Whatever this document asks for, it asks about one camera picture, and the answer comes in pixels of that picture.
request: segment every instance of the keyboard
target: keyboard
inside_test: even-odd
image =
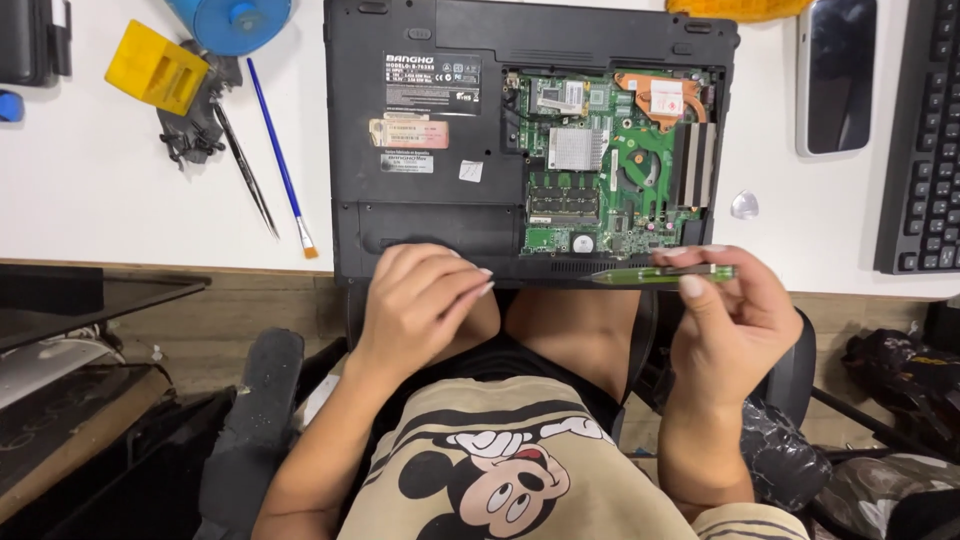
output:
[[[960,272],[960,0],[910,0],[874,269]]]

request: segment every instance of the laptop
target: laptop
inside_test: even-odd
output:
[[[326,0],[324,41],[338,284],[399,243],[448,246],[507,287],[709,243],[733,21]]]

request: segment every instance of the blue paintbrush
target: blue paintbrush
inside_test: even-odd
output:
[[[303,246],[303,256],[306,258],[314,258],[317,256],[317,248],[313,246],[313,240],[310,239],[310,234],[306,231],[306,225],[303,225],[303,216],[300,215],[300,205],[297,204],[297,194],[294,193],[294,185],[290,183],[290,173],[287,172],[287,163],[283,160],[280,143],[276,140],[274,121],[270,119],[267,102],[263,99],[263,88],[260,87],[260,80],[256,77],[256,69],[253,67],[253,61],[251,59],[247,59],[247,67],[250,68],[250,78],[253,81],[253,89],[256,90],[256,99],[260,101],[263,121],[266,122],[267,132],[270,133],[270,142],[274,145],[276,165],[280,168],[280,176],[283,177],[283,186],[287,189],[290,208],[294,211],[294,217],[297,219],[297,229],[300,230],[300,244]]]

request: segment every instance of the mickey mouse shirt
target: mickey mouse shirt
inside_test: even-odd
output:
[[[556,380],[441,380],[380,439],[339,538],[804,540],[771,506],[728,504],[691,526]]]

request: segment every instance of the hand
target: hand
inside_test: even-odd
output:
[[[674,395],[698,410],[740,415],[743,401],[797,342],[803,320],[773,271],[733,246],[675,248],[654,263],[686,267],[733,264],[736,278],[713,283],[680,278],[686,313],[670,350]]]
[[[363,334],[347,362],[400,384],[450,344],[492,272],[433,244],[391,247],[376,265]]]

